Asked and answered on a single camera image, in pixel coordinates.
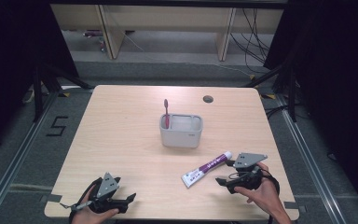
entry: toothbrush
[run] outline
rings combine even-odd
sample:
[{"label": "toothbrush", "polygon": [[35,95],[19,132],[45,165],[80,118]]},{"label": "toothbrush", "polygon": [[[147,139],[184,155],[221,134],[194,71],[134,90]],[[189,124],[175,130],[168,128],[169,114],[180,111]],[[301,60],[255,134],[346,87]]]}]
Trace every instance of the toothbrush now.
[{"label": "toothbrush", "polygon": [[165,106],[165,128],[168,129],[170,126],[170,117],[168,115],[168,101],[167,99],[164,100],[164,106]]}]

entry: wooden table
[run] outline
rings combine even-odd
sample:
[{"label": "wooden table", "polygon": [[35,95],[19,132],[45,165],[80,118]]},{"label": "wooden table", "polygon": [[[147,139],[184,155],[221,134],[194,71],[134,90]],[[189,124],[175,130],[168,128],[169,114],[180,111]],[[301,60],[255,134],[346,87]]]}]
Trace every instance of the wooden table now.
[{"label": "wooden table", "polygon": [[[203,97],[213,97],[205,103]],[[203,131],[197,148],[165,147],[158,122],[169,112],[197,114]],[[240,194],[230,194],[215,179],[235,169],[221,165],[189,189],[181,176],[220,154],[267,154],[264,161],[281,185],[283,202],[294,196],[282,166],[259,95],[254,89],[166,86],[98,86],[78,127],[52,194],[76,203],[86,187],[109,172],[120,176],[114,198],[136,192],[123,219],[256,220],[268,215]],[[292,220],[297,209],[286,210]],[[48,203],[48,217],[68,217],[69,209]]]}]

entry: cable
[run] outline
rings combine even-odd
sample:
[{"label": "cable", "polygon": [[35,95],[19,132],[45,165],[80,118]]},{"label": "cable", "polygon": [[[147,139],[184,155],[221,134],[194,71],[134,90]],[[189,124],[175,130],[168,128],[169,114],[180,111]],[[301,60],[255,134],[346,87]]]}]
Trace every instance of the cable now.
[{"label": "cable", "polygon": [[[249,22],[248,17],[246,16],[246,13],[245,13],[244,8],[242,9],[242,12],[243,12],[243,15],[245,16],[245,19],[248,21],[248,25],[249,25],[249,27],[251,28],[252,33],[255,35],[255,38],[256,38],[258,44],[261,44],[261,45],[263,45],[266,49],[269,49],[269,46],[267,46],[266,44],[264,44],[264,42],[261,41],[260,38],[258,38],[257,28],[255,28],[255,29],[256,29],[256,32],[255,32],[255,29],[252,28],[252,25],[251,25],[251,23]],[[256,15],[256,14],[257,14],[257,9],[254,8],[254,24],[255,24],[255,25],[257,25],[257,23],[256,23],[256,16],[257,16],[257,15]]]},{"label": "cable", "polygon": [[[258,44],[255,44],[253,42],[251,42],[248,38],[246,38],[246,36],[243,35],[243,33],[241,33],[242,37],[247,41],[247,42],[250,42],[251,45],[255,46],[255,47],[260,47],[260,45]],[[262,49],[265,49],[265,50],[269,50],[269,47],[268,46],[265,46],[265,47],[260,47]]]},{"label": "cable", "polygon": [[[244,13],[244,16],[245,16],[246,20],[247,20],[248,23],[249,23],[249,27],[251,28],[251,31],[252,31],[252,32],[251,32],[251,36],[249,37],[249,40],[252,41],[252,36],[253,36],[253,34],[254,34],[254,30],[253,30],[253,28],[252,28],[251,23],[250,23],[249,20],[248,20],[248,17],[247,17],[246,14],[245,14],[245,10],[242,9],[242,11],[243,11],[243,13]],[[245,54],[245,63],[246,63],[246,66],[247,66],[248,62],[247,62],[247,59],[246,59],[246,54]]]},{"label": "cable", "polygon": [[254,54],[253,52],[251,52],[250,50],[248,50],[246,47],[244,47],[235,37],[233,34],[230,34],[232,39],[234,40],[235,44],[241,49],[243,50],[245,53],[250,54],[252,57],[254,57],[255,59],[257,59],[258,61],[260,61],[261,63],[264,62],[264,60],[260,57],[258,57],[256,54]]},{"label": "cable", "polygon": [[281,106],[278,106],[278,107],[275,107],[275,108],[267,108],[265,110],[269,110],[269,112],[266,113],[267,115],[267,119],[271,118],[271,116],[273,114],[275,114],[276,112],[280,111],[280,110],[284,110],[286,109],[287,107],[289,107],[289,105],[281,105]]},{"label": "cable", "polygon": [[258,38],[258,32],[257,32],[257,22],[256,22],[256,18],[257,18],[257,9],[254,8],[254,35],[255,35],[255,39],[257,40],[258,43],[258,47],[260,49],[260,53],[263,56],[264,61],[266,60],[266,52],[264,52],[263,48],[261,47],[261,40]]}]

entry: wire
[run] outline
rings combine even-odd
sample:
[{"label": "wire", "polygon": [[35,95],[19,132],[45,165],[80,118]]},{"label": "wire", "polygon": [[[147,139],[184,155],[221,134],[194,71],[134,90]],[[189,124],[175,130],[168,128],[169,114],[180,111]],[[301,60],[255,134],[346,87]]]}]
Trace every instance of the wire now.
[{"label": "wire", "polygon": [[251,52],[250,50],[248,50],[246,47],[244,47],[235,37],[233,34],[231,34],[232,39],[234,40],[235,44],[237,44],[237,46],[243,50],[245,53],[250,54],[252,57],[254,57],[255,59],[257,59],[258,61],[260,61],[261,63],[264,62],[264,60],[260,57],[258,57],[255,53]]},{"label": "wire", "polygon": [[287,107],[289,107],[289,105],[281,105],[281,106],[278,106],[278,107],[275,107],[275,108],[268,108],[268,109],[265,109],[265,110],[269,110],[269,112],[266,113],[267,115],[267,119],[271,118],[271,116],[273,114],[275,114],[276,112],[280,111],[280,110],[284,110],[286,109]]},{"label": "wire", "polygon": [[[242,36],[247,42],[250,42],[251,45],[253,45],[253,46],[255,46],[255,47],[260,47],[260,45],[255,44],[255,43],[251,42],[248,38],[246,38],[246,36],[245,36],[243,33],[241,33],[241,36]],[[269,50],[269,47],[268,47],[268,46],[260,47],[260,48],[265,49],[265,50]]]},{"label": "wire", "polygon": [[249,40],[252,41],[252,36],[253,36],[253,34],[254,34],[254,30],[253,30],[253,28],[252,28],[251,23],[250,23],[249,20],[248,20],[248,17],[246,16],[245,10],[242,9],[242,12],[244,13],[245,18],[246,18],[246,20],[247,20],[248,23],[249,23],[249,27],[251,28],[251,31],[252,31],[252,32],[251,32],[251,36],[249,37]]},{"label": "wire", "polygon": [[249,174],[249,173],[251,173],[251,172],[237,172],[237,173],[234,173],[234,174],[231,174],[231,175],[229,175],[228,176],[228,179],[240,179],[243,175],[247,175],[247,174]]},{"label": "wire", "polygon": [[265,48],[269,49],[269,46],[267,46],[263,41],[260,40],[260,38],[258,38],[258,32],[257,32],[257,23],[256,23],[256,17],[257,17],[257,9],[254,8],[254,27],[255,29],[252,27],[251,23],[249,22],[248,17],[246,16],[245,13],[245,9],[242,9],[243,15],[245,16],[245,19],[248,21],[248,25],[251,28],[252,33],[255,35],[255,38],[257,40],[258,45],[263,45]]},{"label": "wire", "polygon": [[256,18],[257,18],[257,9],[254,8],[254,34],[255,34],[255,39],[257,40],[258,47],[259,47],[259,49],[260,49],[261,55],[263,56],[264,60],[266,60],[267,54],[266,54],[266,52],[263,50],[263,48],[261,47],[261,40],[258,38]]}]

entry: human hand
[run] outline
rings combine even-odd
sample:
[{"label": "human hand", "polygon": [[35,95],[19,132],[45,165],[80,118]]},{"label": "human hand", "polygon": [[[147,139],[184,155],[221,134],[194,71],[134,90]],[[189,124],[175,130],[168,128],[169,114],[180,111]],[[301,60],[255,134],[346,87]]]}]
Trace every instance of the human hand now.
[{"label": "human hand", "polygon": [[[269,175],[269,168],[267,165],[262,162],[258,162],[257,165],[263,170],[264,175]],[[281,224],[292,223],[290,217],[282,206],[275,185],[267,178],[262,178],[261,185],[256,190],[250,190],[243,187],[235,187],[234,190],[248,197],[248,200],[246,201],[247,203],[255,202],[255,204],[263,209],[263,211],[274,217],[277,222]]]},{"label": "human hand", "polygon": [[[95,185],[89,189],[81,203],[86,203],[88,201],[90,192],[94,189],[94,187]],[[97,214],[91,211],[88,206],[86,206],[82,210],[76,212],[74,219],[72,220],[72,224],[101,224],[108,218],[118,214],[118,212],[118,209],[114,208],[104,213]]]}]

